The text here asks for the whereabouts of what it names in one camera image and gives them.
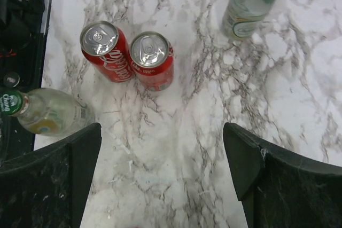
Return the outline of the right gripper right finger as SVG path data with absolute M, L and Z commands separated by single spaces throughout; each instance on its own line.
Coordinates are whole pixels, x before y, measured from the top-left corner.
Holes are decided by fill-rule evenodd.
M 341 227 L 341 167 L 226 123 L 223 142 L 248 227 Z

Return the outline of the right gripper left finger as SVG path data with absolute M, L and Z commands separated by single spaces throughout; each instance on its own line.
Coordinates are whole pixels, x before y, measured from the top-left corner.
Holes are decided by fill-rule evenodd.
M 80 227 L 101 125 L 1 164 L 1 227 Z

